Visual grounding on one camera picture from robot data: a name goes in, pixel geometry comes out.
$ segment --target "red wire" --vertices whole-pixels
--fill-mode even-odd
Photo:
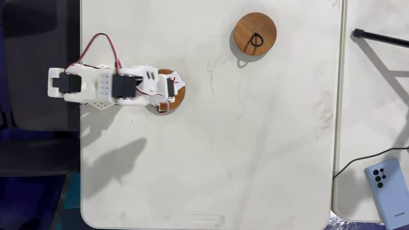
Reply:
[[[100,35],[106,36],[107,39],[108,39],[108,41],[109,41],[109,44],[111,45],[112,51],[114,52],[114,58],[115,58],[115,72],[116,72],[116,74],[119,74],[118,68],[122,68],[122,63],[121,63],[120,59],[118,58],[118,55],[117,55],[117,53],[116,53],[116,49],[115,49],[115,47],[114,47],[114,44],[112,43],[112,40],[111,40],[111,39],[109,38],[109,36],[108,36],[107,34],[105,34],[105,33],[97,33],[96,35],[94,35],[94,36],[92,37],[92,39],[88,42],[87,47],[84,49],[84,52],[82,52],[82,54],[81,54],[81,56],[79,57],[78,61],[69,64],[69,65],[64,69],[64,73],[65,73],[65,71],[66,71],[66,69],[67,69],[68,67],[70,67],[70,66],[72,66],[72,65],[74,65],[74,64],[80,63],[80,62],[82,61],[82,59],[83,59],[84,56],[85,56],[85,53],[87,53],[89,47],[90,47],[91,44],[94,42],[95,38],[96,38],[97,36],[100,36]]]

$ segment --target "black cable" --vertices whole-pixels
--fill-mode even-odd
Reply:
[[[357,160],[368,159],[368,158],[371,158],[371,157],[377,157],[377,156],[379,156],[379,155],[381,155],[381,154],[384,154],[384,153],[386,153],[386,152],[389,152],[390,150],[409,150],[409,147],[406,147],[406,148],[390,148],[390,149],[386,149],[385,151],[382,151],[382,152],[380,152],[380,153],[377,153],[377,154],[375,154],[375,155],[371,155],[371,156],[368,156],[368,157],[356,158],[355,160],[351,160],[350,163],[348,163],[343,169],[341,169],[334,177],[332,177],[332,179],[335,179],[335,178],[336,178],[341,172],[343,172],[352,162],[355,162],[355,161],[357,161]]]

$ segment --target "cable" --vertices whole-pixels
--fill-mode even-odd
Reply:
[[[341,172],[343,172],[350,164],[352,164],[352,162],[355,162],[357,160],[368,159],[368,158],[371,158],[371,157],[377,157],[377,156],[382,155],[382,154],[384,154],[386,152],[389,152],[390,150],[409,150],[409,147],[406,147],[406,148],[390,148],[390,149],[386,149],[385,151],[382,151],[380,153],[377,153],[377,154],[374,154],[374,155],[371,155],[371,156],[368,156],[368,157],[361,157],[361,158],[356,158],[355,160],[351,160],[350,163],[348,163],[343,169],[341,169],[332,179],[334,180]]]
[[[90,47],[91,44],[94,42],[95,38],[97,38],[97,36],[100,36],[100,35],[106,36],[107,39],[108,39],[108,41],[109,41],[109,44],[111,45],[112,51],[114,52],[114,58],[115,58],[115,72],[116,72],[116,74],[119,74],[118,68],[122,68],[121,60],[119,59],[119,57],[118,57],[118,55],[117,55],[117,53],[116,53],[116,49],[115,49],[115,47],[114,47],[114,44],[112,43],[112,40],[111,40],[111,39],[109,38],[109,36],[108,36],[107,34],[105,34],[105,33],[97,33],[96,35],[94,35],[94,36],[92,37],[92,39],[88,42],[87,47],[84,49],[84,52],[82,52],[82,54],[81,54],[81,56],[79,57],[78,61],[73,62],[73,63],[69,64],[67,67],[65,67],[64,73],[65,73],[65,71],[66,71],[66,69],[67,69],[68,67],[70,67],[70,66],[72,66],[72,65],[74,65],[74,64],[80,63],[80,62],[82,61],[82,59],[84,58],[85,54],[87,53],[89,47]]]
[[[166,96],[163,93],[147,93],[147,92],[144,92],[144,91],[140,90],[137,86],[135,88],[136,88],[136,91],[138,91],[139,93],[141,93],[143,95],[147,95],[147,96],[160,95],[160,96],[163,96],[165,98],[166,104],[167,104],[167,109],[166,109],[166,111],[161,112],[161,111],[159,111],[159,107],[160,107],[160,105],[159,105],[158,108],[157,108],[157,111],[159,113],[165,113],[165,112],[169,112],[171,110],[171,104],[169,103],[169,101],[167,100]]]

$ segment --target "black rod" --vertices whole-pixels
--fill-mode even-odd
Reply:
[[[366,39],[374,40],[377,42],[385,42],[388,44],[409,48],[409,41],[405,41],[405,40],[398,39],[398,38],[391,38],[391,37],[379,35],[379,34],[368,33],[368,32],[365,32],[363,29],[355,29],[353,32],[353,36],[357,38],[366,38]]]

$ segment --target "table surface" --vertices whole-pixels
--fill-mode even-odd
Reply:
[[[82,1],[82,46],[178,72],[174,112],[81,107],[81,210],[100,228],[323,229],[330,216],[339,2]],[[261,12],[264,56],[233,29]],[[113,64],[97,39],[85,63]]]
[[[409,49],[357,39],[355,28],[409,40],[409,2],[348,1],[335,172],[349,161],[409,145]],[[334,180],[333,210],[345,220],[379,222],[364,169],[398,158],[409,185],[407,151],[352,163]]]

